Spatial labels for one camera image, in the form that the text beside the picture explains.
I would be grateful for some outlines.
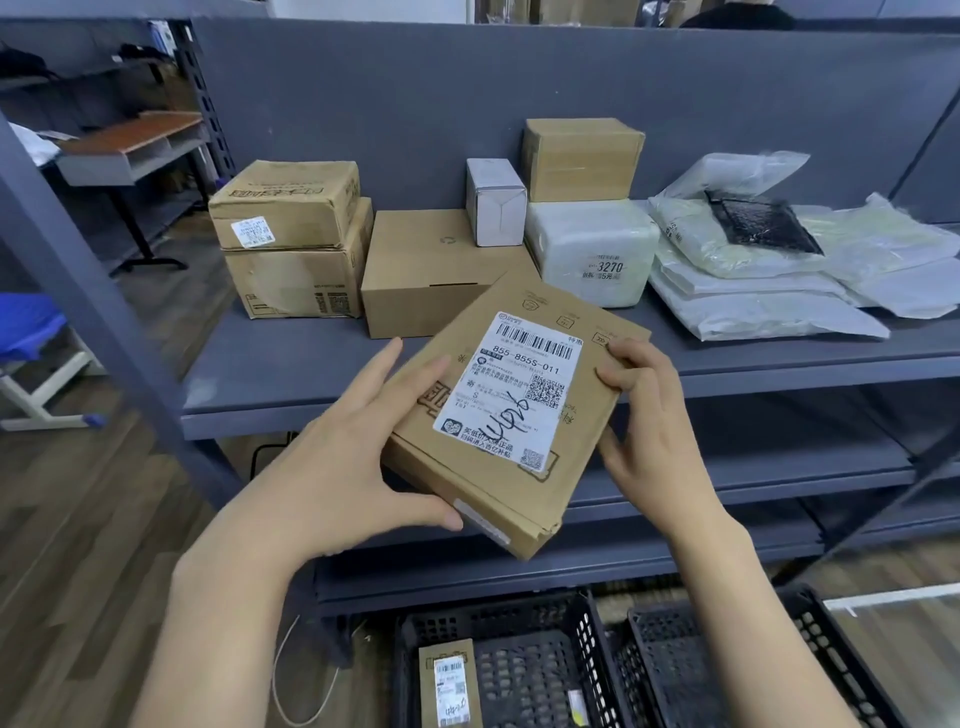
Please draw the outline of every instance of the white floor line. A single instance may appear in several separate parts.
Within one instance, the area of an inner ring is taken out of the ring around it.
[[[933,587],[919,587],[917,589],[899,589],[894,592],[878,592],[870,595],[843,596],[839,599],[826,599],[824,606],[831,612],[847,610],[856,617],[856,610],[864,607],[875,607],[877,604],[897,604],[904,601],[918,601],[920,599],[935,599],[938,596],[960,595],[960,582],[953,584],[938,584]]]

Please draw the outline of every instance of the black plastic crate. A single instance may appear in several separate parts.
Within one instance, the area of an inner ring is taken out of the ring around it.
[[[778,590],[778,595],[863,728],[905,728],[900,712],[816,593],[801,586]],[[636,714],[639,707],[653,716],[654,728],[732,726],[690,602],[635,608],[627,621],[618,628],[614,663],[631,710]],[[642,680],[636,680],[637,671]]]
[[[485,728],[576,728],[571,690],[583,693],[591,727],[634,728],[593,599],[575,592],[406,617],[396,630],[395,728],[420,728],[420,647],[467,638]]]

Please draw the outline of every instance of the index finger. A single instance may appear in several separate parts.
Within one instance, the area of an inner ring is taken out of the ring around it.
[[[684,403],[684,388],[680,383],[680,375],[677,374],[670,357],[653,344],[648,341],[621,338],[611,340],[607,349],[617,358],[626,359],[638,367],[652,369],[657,375],[660,397],[665,404]]]
[[[371,432],[384,440],[396,424],[411,410],[420,398],[439,379],[450,365],[449,354],[439,356],[404,375],[394,377],[384,385],[380,394],[363,410],[363,418]]]

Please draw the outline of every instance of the sticker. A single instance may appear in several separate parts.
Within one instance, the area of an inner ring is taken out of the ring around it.
[[[262,216],[237,220],[235,223],[230,223],[230,226],[244,248],[259,248],[261,245],[276,242],[273,231]]]
[[[510,537],[497,528],[495,525],[487,521],[483,516],[473,510],[470,506],[464,503],[462,500],[457,498],[453,501],[453,507],[464,514],[468,519],[473,521],[476,525],[480,526],[483,530],[487,532],[491,538],[495,541],[499,541],[504,546],[510,545]]]
[[[590,721],[587,719],[587,703],[584,702],[584,694],[580,691],[567,691],[566,697],[570,700],[570,715],[573,722],[579,726],[588,726]]]
[[[500,311],[433,428],[542,473],[583,346]]]
[[[589,280],[620,280],[626,276],[626,264],[619,255],[591,255],[587,258],[581,278]]]
[[[433,661],[433,679],[437,686],[437,725],[460,725],[470,722],[467,701],[467,671],[463,655]]]

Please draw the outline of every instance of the white cable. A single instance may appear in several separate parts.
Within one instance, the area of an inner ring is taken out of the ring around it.
[[[314,720],[316,720],[317,718],[320,717],[320,714],[324,711],[324,708],[326,707],[327,701],[330,699],[330,696],[333,694],[333,686],[337,684],[337,677],[340,675],[340,668],[337,667],[337,668],[333,671],[333,679],[330,681],[330,687],[326,689],[326,695],[324,696],[324,702],[322,702],[322,703],[320,704],[320,708],[317,710],[317,712],[316,712],[315,714],[313,714],[310,718],[308,718],[307,720],[305,720],[303,723],[297,723],[297,722],[295,722],[294,720],[291,720],[291,719],[287,716],[287,714],[283,712],[283,707],[280,705],[280,698],[279,698],[279,696],[276,694],[276,664],[280,661],[280,655],[283,654],[283,648],[286,646],[287,640],[290,639],[290,633],[294,631],[294,627],[297,626],[297,622],[299,622],[299,621],[300,621],[300,615],[297,615],[297,617],[294,619],[293,623],[292,623],[292,624],[290,625],[290,627],[287,629],[287,633],[286,633],[285,635],[283,635],[283,639],[280,640],[280,647],[278,647],[278,648],[276,649],[276,656],[274,657],[274,669],[273,669],[273,670],[271,671],[271,673],[270,673],[270,692],[271,692],[271,693],[273,694],[273,696],[274,696],[274,705],[276,705],[276,711],[277,711],[278,713],[280,713],[280,719],[282,719],[284,723],[286,723],[287,725],[289,725],[290,728],[303,728],[303,726],[310,725],[310,723],[312,723]],[[353,635],[355,635],[357,632],[359,632],[359,631],[360,631],[360,627],[362,627],[362,626],[363,626],[364,624],[366,624],[366,623],[367,623],[367,621],[364,619],[364,620],[361,621],[359,624],[357,624],[356,629],[354,629],[352,632],[350,632],[350,641],[351,641],[351,643],[352,643],[352,640],[353,640]]]

